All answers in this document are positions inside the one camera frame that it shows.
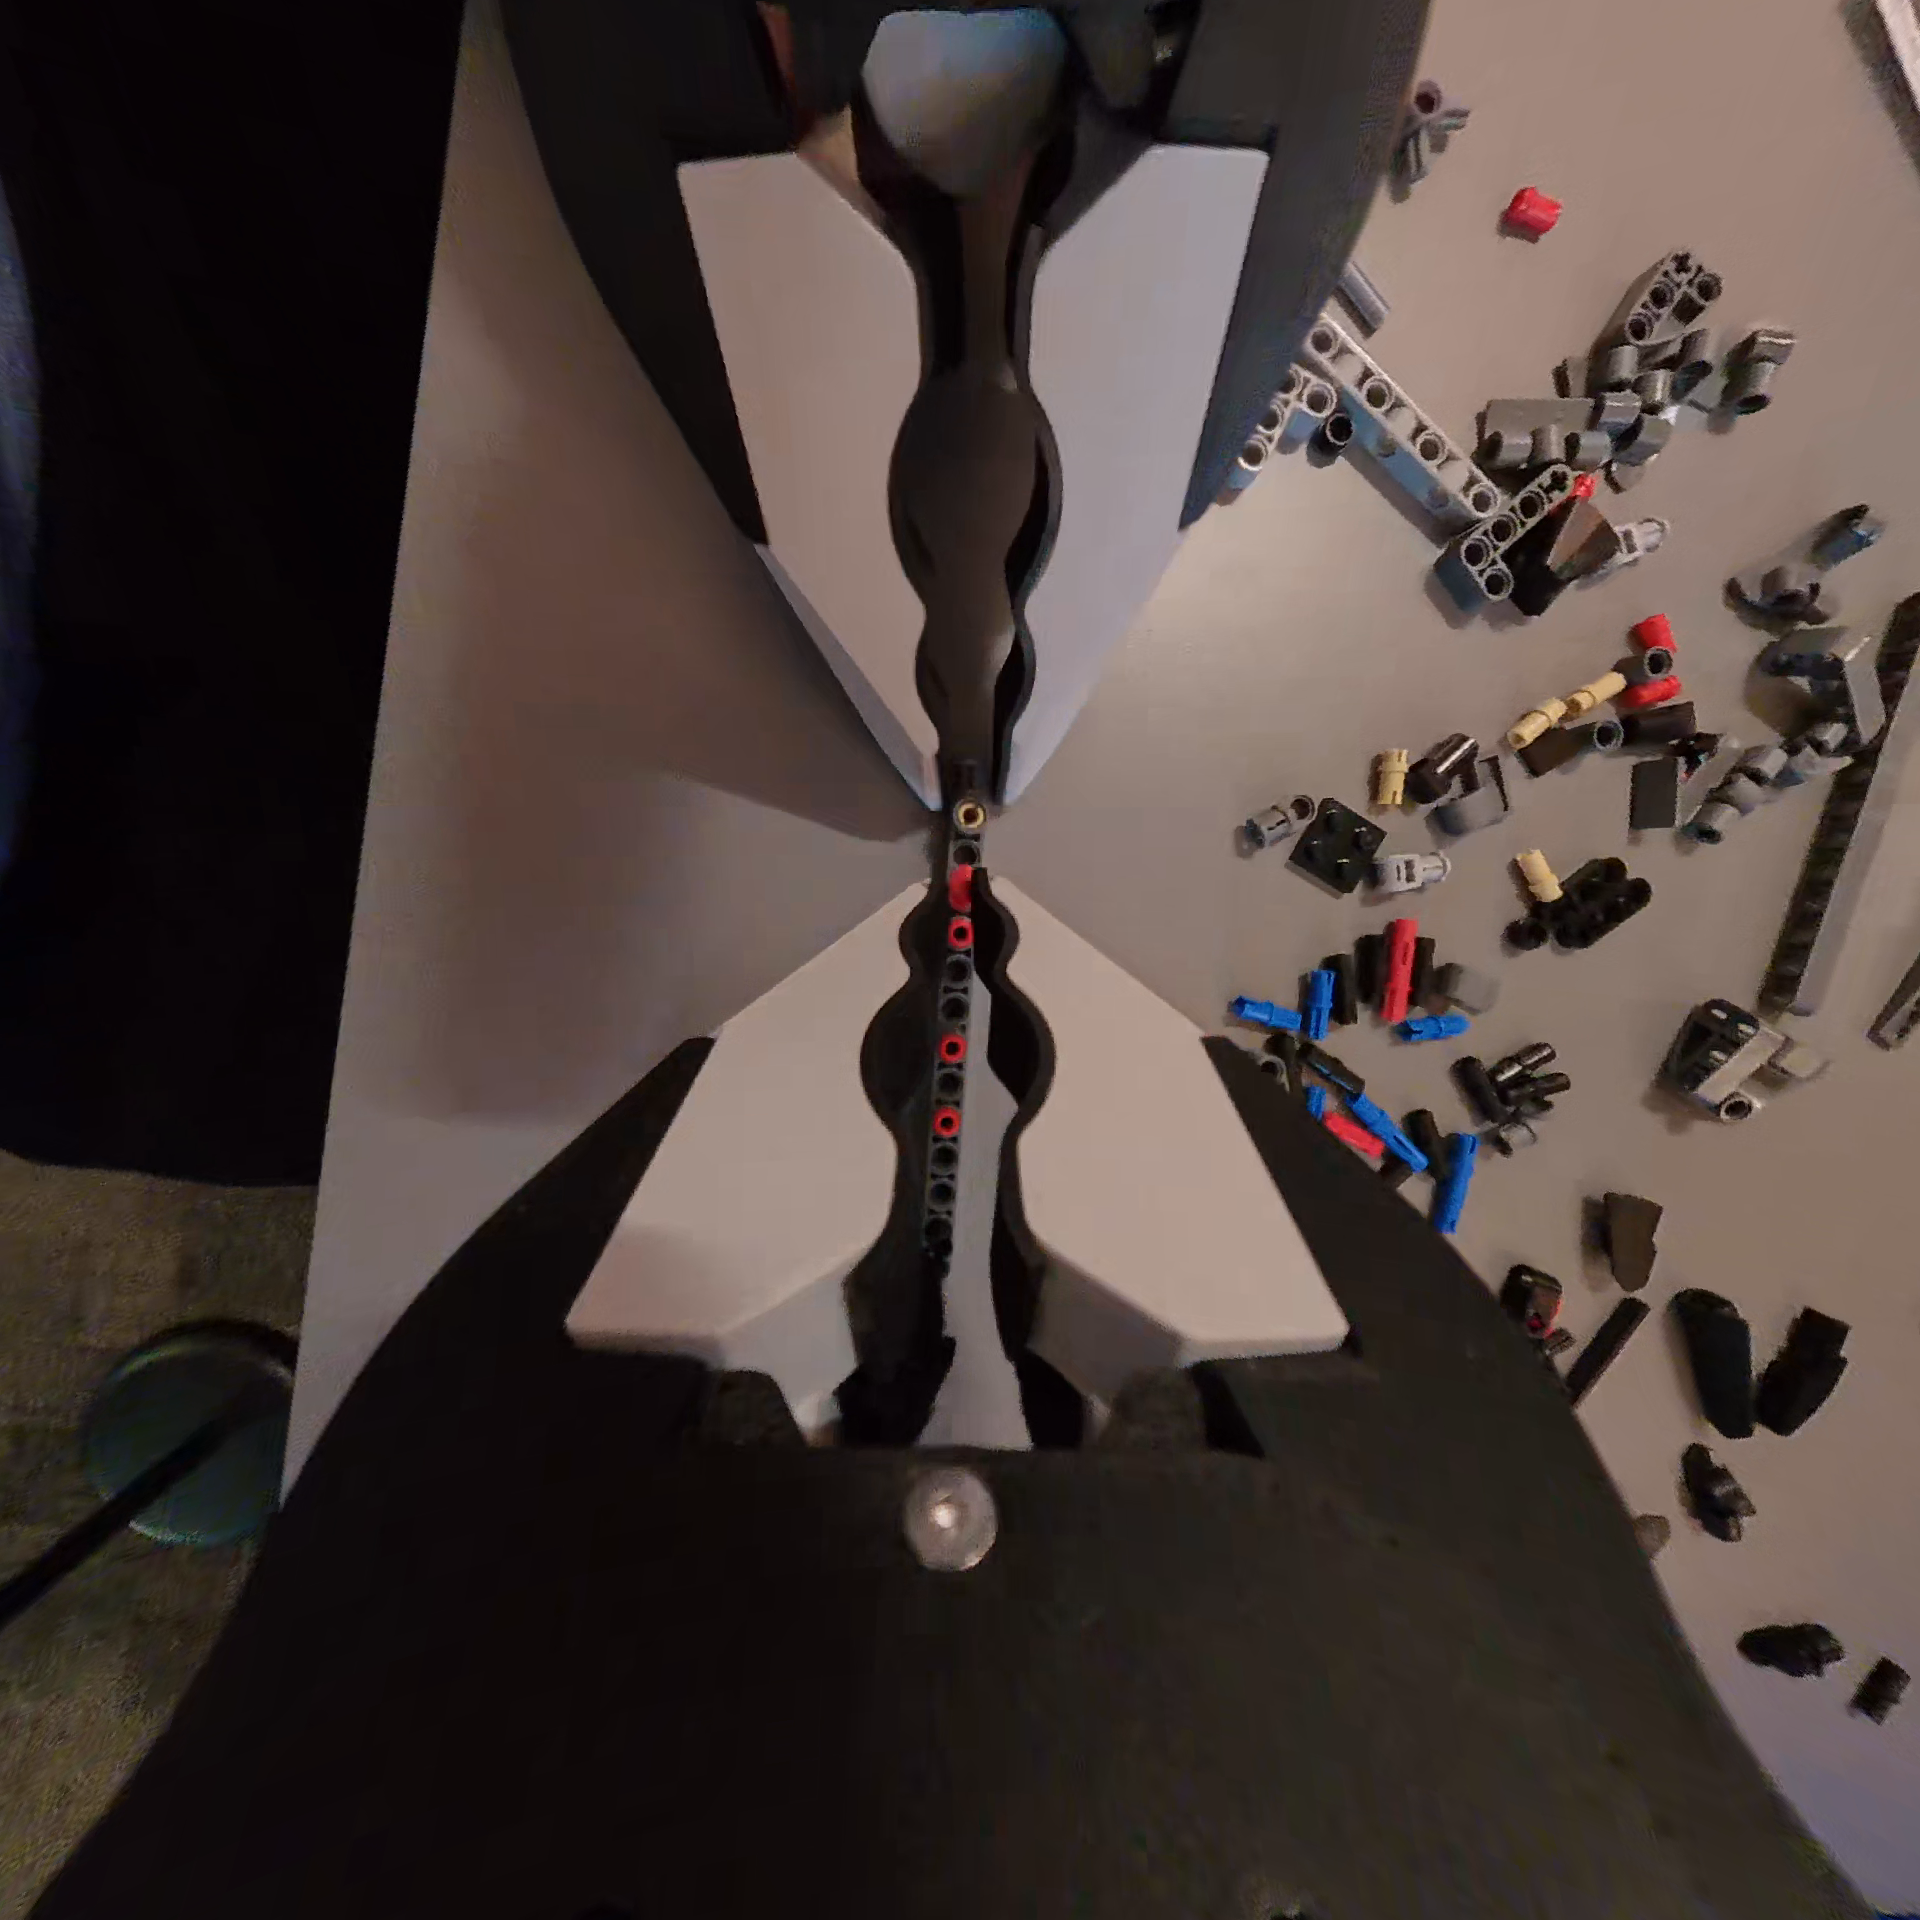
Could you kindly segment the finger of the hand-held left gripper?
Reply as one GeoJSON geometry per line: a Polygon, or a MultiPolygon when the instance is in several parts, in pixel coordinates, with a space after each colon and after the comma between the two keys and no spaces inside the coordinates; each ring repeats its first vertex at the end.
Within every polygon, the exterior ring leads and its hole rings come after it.
{"type": "Polygon", "coordinates": [[[1265,172],[1260,146],[1054,137],[1023,181],[979,522],[999,804],[1062,745],[1183,541],[1265,172]]]}
{"type": "Polygon", "coordinates": [[[758,559],[918,799],[942,796],[925,607],[893,462],[920,393],[920,285],[861,191],[798,150],[692,160],[680,204],[758,504],[758,559]]]}

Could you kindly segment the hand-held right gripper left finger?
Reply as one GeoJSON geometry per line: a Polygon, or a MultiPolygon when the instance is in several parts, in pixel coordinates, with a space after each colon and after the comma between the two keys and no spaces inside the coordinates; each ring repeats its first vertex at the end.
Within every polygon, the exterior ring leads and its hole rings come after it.
{"type": "Polygon", "coordinates": [[[847,1352],[846,1281],[893,1206],[859,1046],[908,980],[908,886],[723,1022],[566,1314],[582,1348],[847,1352]]]}

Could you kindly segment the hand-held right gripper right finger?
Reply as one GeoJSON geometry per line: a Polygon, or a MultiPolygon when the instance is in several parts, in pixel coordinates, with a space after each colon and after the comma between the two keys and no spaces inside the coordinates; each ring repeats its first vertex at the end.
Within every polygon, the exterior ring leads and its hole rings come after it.
{"type": "Polygon", "coordinates": [[[1334,1352],[1351,1332],[1241,1114],[1284,1096],[1030,894],[982,870],[995,1157],[991,1306],[1028,1409],[1113,1408],[1135,1376],[1334,1352]]]}

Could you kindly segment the long black lego beam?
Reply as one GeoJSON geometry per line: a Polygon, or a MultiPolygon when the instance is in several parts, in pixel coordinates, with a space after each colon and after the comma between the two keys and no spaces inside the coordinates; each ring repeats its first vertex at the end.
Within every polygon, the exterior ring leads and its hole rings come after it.
{"type": "Polygon", "coordinates": [[[928,1069],[928,1141],[920,1239],[939,1274],[953,1257],[969,1098],[975,986],[975,882],[984,863],[989,804],[971,761],[948,770],[944,838],[932,906],[935,967],[928,1069]]]}

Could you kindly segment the light grey lego beam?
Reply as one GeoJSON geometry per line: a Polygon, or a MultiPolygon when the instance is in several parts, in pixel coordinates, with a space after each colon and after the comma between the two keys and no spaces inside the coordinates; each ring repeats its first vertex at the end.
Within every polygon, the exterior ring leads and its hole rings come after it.
{"type": "Polygon", "coordinates": [[[1441,541],[1507,506],[1500,484],[1329,309],[1308,326],[1301,356],[1284,368],[1216,503],[1232,503],[1279,455],[1311,440],[1355,458],[1441,541]]]}

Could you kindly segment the scattered small lego pieces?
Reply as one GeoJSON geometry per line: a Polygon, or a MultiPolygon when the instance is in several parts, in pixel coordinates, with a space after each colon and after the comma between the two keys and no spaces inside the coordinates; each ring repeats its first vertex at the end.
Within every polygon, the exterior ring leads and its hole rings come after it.
{"type": "Polygon", "coordinates": [[[1424,816],[1488,802],[1523,761],[1632,770],[1632,799],[1519,852],[1471,940],[1399,913],[1302,974],[1299,1015],[1232,1002],[1313,1141],[1286,1174],[1355,1332],[1291,1361],[1301,1413],[1270,1447],[1326,1442],[1377,1509],[1343,1519],[1366,1572],[1340,1601],[1361,1668],[1473,1581],[1547,1660],[1595,1664],[1655,1604],[1644,1551],[1712,1594],[1744,1664],[1815,1681],[1848,1714],[1915,1693],[1915,1064],[1861,1048],[1827,1069],[1760,983],[1832,776],[1883,728],[1877,653],[1787,614],[1756,665],[1683,634],[1709,693],[1694,720],[1647,586],[1625,671],[1528,714],[1519,746],[1471,736],[1417,761],[1424,816]],[[1507,998],[1471,974],[1497,943],[1507,998]]]}

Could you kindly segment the black toothed lego beam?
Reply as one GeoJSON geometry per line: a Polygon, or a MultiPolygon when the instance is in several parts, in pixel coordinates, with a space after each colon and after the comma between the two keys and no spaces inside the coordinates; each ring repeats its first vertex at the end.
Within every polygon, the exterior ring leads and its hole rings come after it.
{"type": "Polygon", "coordinates": [[[1867,901],[1867,882],[1917,742],[1917,594],[1889,614],[1877,653],[1883,728],[1841,767],[1817,816],[1808,857],[1760,983],[1772,1016],[1812,1016],[1839,970],[1841,948],[1867,901]]]}

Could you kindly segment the dark round base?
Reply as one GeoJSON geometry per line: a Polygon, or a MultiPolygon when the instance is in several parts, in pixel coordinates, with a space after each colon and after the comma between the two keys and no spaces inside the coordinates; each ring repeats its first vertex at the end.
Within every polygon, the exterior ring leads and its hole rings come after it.
{"type": "Polygon", "coordinates": [[[259,1320],[204,1317],[150,1335],[116,1359],[86,1406],[86,1487],[121,1497],[189,1456],[131,1519],[160,1545],[253,1540],[280,1502],[297,1383],[297,1336],[259,1320]]]}

